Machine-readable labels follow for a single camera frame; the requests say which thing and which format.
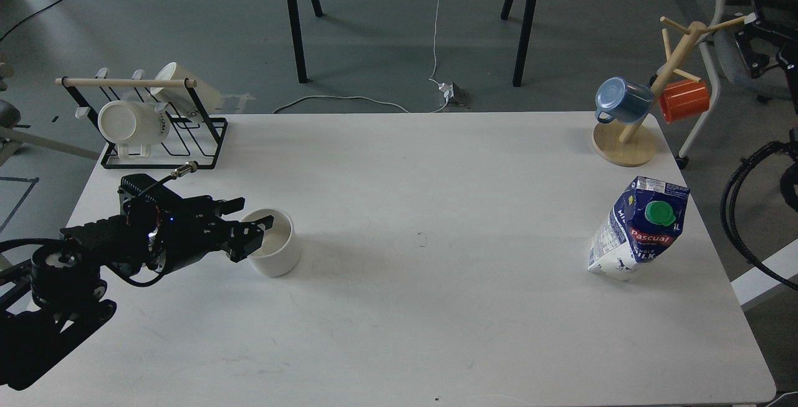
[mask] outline green bottle cap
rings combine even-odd
[[[676,221],[673,208],[664,201],[652,201],[646,205],[646,220],[662,226],[670,226]]]

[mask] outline wooden mug tree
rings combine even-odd
[[[707,27],[698,21],[690,23],[689,27],[684,27],[677,24],[675,21],[671,21],[667,17],[661,17],[659,20],[667,26],[678,30],[683,36],[679,44],[676,45],[676,49],[671,52],[668,30],[662,29],[662,41],[665,44],[666,62],[659,70],[658,75],[656,75],[656,80],[653,81],[651,85],[651,92],[653,93],[653,99],[655,101],[658,100],[662,92],[665,91],[665,87],[673,77],[673,74],[680,75],[689,80],[701,81],[700,78],[679,69],[679,67],[684,63],[687,55],[690,54],[702,35],[741,24],[746,20],[746,17],[738,17],[712,27]],[[653,158],[656,152],[653,135],[642,126],[644,119],[645,117],[629,125],[624,125],[616,120],[610,123],[598,123],[595,128],[593,128],[593,146],[596,151],[598,151],[599,155],[614,165],[644,165]]]

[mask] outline white ceramic cup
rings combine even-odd
[[[247,214],[241,221],[254,222],[266,216],[274,216],[274,222],[263,234],[260,248],[250,254],[249,262],[265,276],[280,277],[294,270],[302,250],[294,232],[294,221],[283,211],[259,209]]]
[[[185,80],[187,78],[197,81],[197,87],[194,88],[194,90],[205,107],[206,112],[213,112],[214,109],[222,106],[222,94],[217,91],[216,88],[210,86],[210,84],[197,78],[196,75],[180,64],[174,62],[167,64],[163,69],[160,69],[155,80]],[[152,88],[150,89],[150,93],[152,97],[156,97],[159,101],[171,102],[177,112],[183,117],[188,118],[188,120],[195,123],[202,122],[200,110],[197,109],[194,100],[191,99],[191,96],[188,95],[188,91],[185,88]]]
[[[114,100],[100,110],[97,126],[108,142],[116,143],[119,157],[148,158],[150,145],[166,139],[171,123],[151,104]],[[129,146],[139,146],[140,154],[131,156]]]

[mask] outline office chair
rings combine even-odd
[[[719,30],[711,37],[726,80],[753,92],[761,103],[771,98],[792,100],[798,113],[798,0],[715,0],[710,26],[740,13],[750,13],[743,27]],[[709,39],[702,38],[699,44],[712,88],[709,110],[701,114],[676,156],[676,163],[682,169],[689,162],[690,146],[720,95],[720,79],[709,54]]]

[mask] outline milk carton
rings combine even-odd
[[[630,281],[680,236],[690,189],[638,176],[593,237],[587,270]]]

